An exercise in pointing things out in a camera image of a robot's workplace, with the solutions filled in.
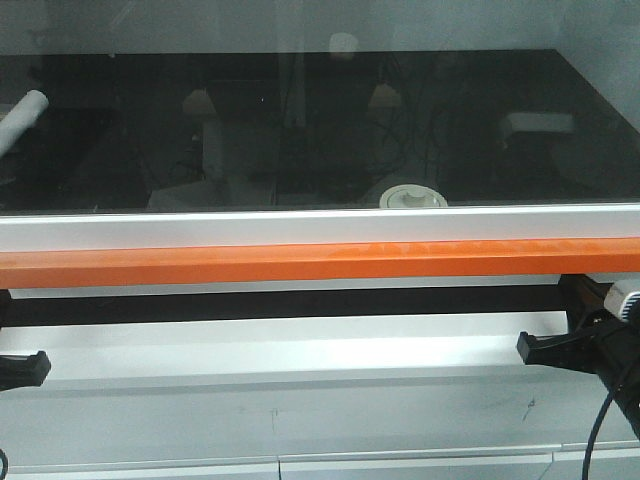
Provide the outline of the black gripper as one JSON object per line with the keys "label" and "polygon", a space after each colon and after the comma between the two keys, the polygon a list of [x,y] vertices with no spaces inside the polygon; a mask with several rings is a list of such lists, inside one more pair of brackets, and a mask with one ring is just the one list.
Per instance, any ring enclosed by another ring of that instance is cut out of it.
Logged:
{"label": "black gripper", "polygon": [[612,284],[587,275],[563,275],[558,287],[565,300],[569,334],[519,334],[516,349],[525,365],[593,373],[639,433],[639,315],[632,323],[619,320],[604,308]]}

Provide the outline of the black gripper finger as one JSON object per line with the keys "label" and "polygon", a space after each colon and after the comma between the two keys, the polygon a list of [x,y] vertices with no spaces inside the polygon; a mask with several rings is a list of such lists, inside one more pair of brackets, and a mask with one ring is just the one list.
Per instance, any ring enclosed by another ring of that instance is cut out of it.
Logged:
{"label": "black gripper finger", "polygon": [[33,355],[2,355],[0,359],[1,387],[40,387],[51,370],[51,362],[44,351]]}

